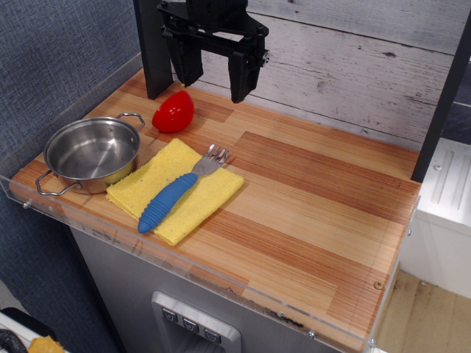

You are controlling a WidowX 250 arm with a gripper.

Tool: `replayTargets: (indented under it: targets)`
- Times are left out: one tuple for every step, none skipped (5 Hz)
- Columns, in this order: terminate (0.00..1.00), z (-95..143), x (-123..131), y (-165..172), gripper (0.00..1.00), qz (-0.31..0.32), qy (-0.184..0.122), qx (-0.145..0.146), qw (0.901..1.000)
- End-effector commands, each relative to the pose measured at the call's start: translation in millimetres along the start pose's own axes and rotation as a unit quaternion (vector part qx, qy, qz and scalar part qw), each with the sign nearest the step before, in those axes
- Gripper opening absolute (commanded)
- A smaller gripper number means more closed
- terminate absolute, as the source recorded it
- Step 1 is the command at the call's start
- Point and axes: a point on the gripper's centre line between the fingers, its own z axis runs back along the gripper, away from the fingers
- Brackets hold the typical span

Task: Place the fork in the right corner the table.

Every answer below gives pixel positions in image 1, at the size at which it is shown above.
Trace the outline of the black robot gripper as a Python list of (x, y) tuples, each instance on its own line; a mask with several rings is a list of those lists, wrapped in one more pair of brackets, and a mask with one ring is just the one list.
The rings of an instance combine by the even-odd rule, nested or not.
[(250, 17), (247, 1), (161, 1), (163, 38), (179, 81), (188, 87), (203, 75), (202, 51), (229, 57), (233, 103), (257, 87), (267, 62), (266, 26)]

